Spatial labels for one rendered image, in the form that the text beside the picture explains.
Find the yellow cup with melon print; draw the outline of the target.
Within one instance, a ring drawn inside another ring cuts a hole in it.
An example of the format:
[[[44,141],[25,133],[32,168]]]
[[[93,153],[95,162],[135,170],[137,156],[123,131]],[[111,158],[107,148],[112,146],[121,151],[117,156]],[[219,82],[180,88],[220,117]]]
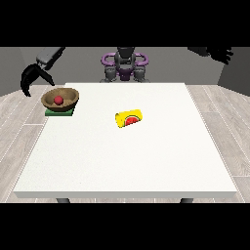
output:
[[[142,112],[139,109],[122,111],[115,114],[115,121],[119,128],[137,123],[143,119]]]

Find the green square pad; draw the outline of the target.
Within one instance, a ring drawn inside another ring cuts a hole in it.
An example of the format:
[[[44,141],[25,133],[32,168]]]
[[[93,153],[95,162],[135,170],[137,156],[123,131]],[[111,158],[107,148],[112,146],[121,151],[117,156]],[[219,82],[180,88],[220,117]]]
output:
[[[50,109],[45,110],[45,116],[72,116],[74,108],[67,111],[52,111]]]

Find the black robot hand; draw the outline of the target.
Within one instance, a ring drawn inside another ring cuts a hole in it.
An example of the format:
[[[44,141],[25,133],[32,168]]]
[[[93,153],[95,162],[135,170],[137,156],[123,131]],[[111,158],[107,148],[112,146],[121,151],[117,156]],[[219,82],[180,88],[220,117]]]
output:
[[[42,77],[52,86],[55,85],[49,73],[43,70],[37,63],[31,64],[21,74],[21,90],[27,97],[30,97],[29,86],[39,77]]]
[[[231,47],[188,47],[189,51],[201,57],[211,57],[214,61],[228,64],[233,55]]]

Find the brown wooden bowl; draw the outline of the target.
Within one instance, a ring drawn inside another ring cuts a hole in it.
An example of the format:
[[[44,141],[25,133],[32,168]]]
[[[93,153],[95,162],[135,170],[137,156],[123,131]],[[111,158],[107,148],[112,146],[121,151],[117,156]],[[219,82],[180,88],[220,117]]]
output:
[[[79,93],[72,88],[53,89],[41,98],[41,103],[54,112],[65,112],[73,109],[79,100]]]

